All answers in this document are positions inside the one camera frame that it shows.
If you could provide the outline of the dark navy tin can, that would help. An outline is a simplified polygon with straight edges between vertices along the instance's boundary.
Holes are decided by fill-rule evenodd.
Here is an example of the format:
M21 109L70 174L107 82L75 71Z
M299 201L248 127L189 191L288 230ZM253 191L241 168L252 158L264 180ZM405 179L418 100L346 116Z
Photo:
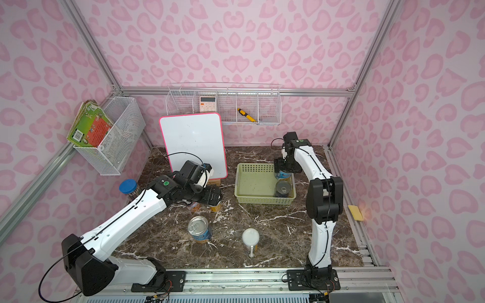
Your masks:
M290 194L292 193L292 185L288 180L278 180L275 184L275 193L274 196L276 198L289 198Z

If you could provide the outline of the blue tin can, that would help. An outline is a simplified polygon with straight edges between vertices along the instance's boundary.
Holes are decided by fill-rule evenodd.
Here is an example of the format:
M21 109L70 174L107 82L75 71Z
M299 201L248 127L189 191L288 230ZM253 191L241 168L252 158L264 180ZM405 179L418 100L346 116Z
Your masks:
M193 217L189 221L188 232L199 243L206 243L212 238L209 222L203 216Z
M288 180L292 176L292 173L279 171L275 173L275 178L278 180Z

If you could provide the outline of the green plastic basket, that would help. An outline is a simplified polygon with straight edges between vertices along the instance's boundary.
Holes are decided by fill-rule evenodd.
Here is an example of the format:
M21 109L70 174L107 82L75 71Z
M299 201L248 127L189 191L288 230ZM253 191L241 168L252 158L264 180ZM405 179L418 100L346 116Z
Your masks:
M290 205L297 197L294 175L288 181L292 185L289 198L276 198L273 164L239 163L236 169L234 195L240 204Z

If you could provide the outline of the yellow can white lid spoon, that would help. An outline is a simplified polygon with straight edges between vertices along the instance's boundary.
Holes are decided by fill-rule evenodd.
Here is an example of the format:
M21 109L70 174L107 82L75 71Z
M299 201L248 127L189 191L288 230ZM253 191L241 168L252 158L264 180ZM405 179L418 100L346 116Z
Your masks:
M249 257L255 257L257 245L260 240L259 231L253 228L246 229L242 234L242 241L249 251Z

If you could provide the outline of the blue lid pencil jar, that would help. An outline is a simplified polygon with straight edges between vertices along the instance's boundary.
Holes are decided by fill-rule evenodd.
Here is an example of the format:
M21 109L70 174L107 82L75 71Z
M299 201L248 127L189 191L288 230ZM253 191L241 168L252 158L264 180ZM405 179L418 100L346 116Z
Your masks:
M119 191L128 196L130 201L136 199L141 193L140 186L134 179L126 179L123 181L119 186Z

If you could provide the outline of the small yellow white-lid can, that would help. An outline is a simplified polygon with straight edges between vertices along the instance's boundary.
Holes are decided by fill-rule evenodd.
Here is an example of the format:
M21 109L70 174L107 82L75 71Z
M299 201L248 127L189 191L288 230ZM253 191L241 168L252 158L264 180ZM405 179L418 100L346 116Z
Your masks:
M222 203L219 203L218 205L216 206L211 206L210 209L212 212L219 212L222 208Z

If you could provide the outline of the red white lidded can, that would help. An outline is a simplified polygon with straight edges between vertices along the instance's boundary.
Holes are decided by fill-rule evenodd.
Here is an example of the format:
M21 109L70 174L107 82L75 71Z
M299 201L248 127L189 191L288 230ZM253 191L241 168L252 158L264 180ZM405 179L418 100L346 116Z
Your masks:
M194 202L194 203L188 205L187 208L192 213L199 212L199 210L201 208L201 204Z

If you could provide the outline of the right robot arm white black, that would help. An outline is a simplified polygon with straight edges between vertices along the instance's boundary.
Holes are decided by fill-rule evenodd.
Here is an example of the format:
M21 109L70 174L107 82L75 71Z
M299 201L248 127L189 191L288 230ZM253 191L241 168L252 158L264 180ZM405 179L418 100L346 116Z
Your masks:
M274 160L278 178L304 173L309 180L306 195L306 213L311 219L311 247L308 264L301 274L306 285L314 285L332 278L331 244L333 230L343 207L343 180L333 176L318 160L307 139L295 132L286 133L282 140L282 156Z

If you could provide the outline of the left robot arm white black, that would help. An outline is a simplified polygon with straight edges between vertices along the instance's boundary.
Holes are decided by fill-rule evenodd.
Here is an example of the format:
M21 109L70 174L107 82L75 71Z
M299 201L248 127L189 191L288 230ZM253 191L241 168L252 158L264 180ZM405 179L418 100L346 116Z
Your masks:
M66 237L61 243L64 268L86 297L113 285L131 285L135 292L161 292L166 287L174 287L160 261L155 258L117 258L112 255L114 250L146 221L174 203L217 206L220 201L218 186L183 186L173 178L161 175L98 227L80 237L74 234Z

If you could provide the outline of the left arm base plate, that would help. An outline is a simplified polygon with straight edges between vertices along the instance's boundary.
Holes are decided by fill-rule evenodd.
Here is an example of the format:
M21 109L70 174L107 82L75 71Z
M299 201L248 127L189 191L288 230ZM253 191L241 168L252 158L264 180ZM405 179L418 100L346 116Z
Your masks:
M134 293L153 292L182 292L186 281L185 271L165 271L164 273L157 273L148 284L133 284L131 291Z

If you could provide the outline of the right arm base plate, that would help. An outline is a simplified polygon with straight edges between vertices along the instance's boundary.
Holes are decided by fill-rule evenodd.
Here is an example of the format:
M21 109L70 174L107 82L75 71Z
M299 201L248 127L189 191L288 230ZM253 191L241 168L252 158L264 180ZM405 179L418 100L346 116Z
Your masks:
M331 267L288 270L285 274L285 281L290 291L320 290L333 292L341 289L337 271Z

